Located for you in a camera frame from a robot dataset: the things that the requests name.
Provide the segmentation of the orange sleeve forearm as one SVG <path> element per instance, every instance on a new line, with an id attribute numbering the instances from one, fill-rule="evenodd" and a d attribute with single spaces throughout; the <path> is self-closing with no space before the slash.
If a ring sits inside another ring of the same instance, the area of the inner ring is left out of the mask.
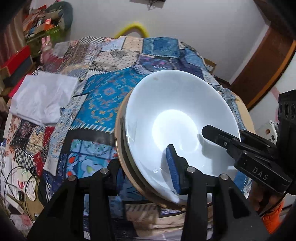
<path id="1" fill-rule="evenodd" d="M 280 226 L 280 213 L 282 211 L 284 201 L 281 201 L 271 212 L 267 213 L 261 219 L 269 234 L 274 233 Z"/>

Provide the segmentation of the person right hand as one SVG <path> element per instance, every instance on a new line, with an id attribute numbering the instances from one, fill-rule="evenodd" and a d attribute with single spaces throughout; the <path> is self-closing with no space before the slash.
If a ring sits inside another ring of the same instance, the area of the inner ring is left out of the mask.
<path id="1" fill-rule="evenodd" d="M 282 201 L 282 197 L 283 195 L 271 195 L 267 189 L 253 181 L 248 201 L 258 214 L 263 214 L 277 207 Z"/>

